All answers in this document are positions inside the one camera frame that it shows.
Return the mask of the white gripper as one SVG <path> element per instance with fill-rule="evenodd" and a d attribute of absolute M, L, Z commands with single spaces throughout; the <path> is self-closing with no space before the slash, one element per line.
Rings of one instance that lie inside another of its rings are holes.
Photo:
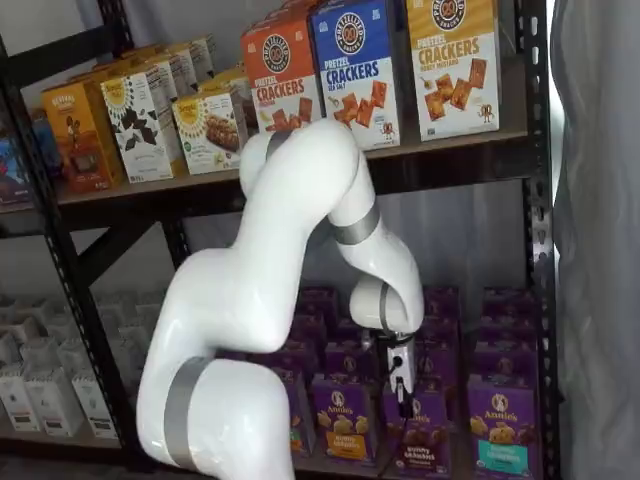
<path fill-rule="evenodd" d="M 400 342 L 387 348 L 389 381 L 398 399 L 399 415 L 411 419 L 414 415 L 413 392 L 416 383 L 415 343 Z"/>

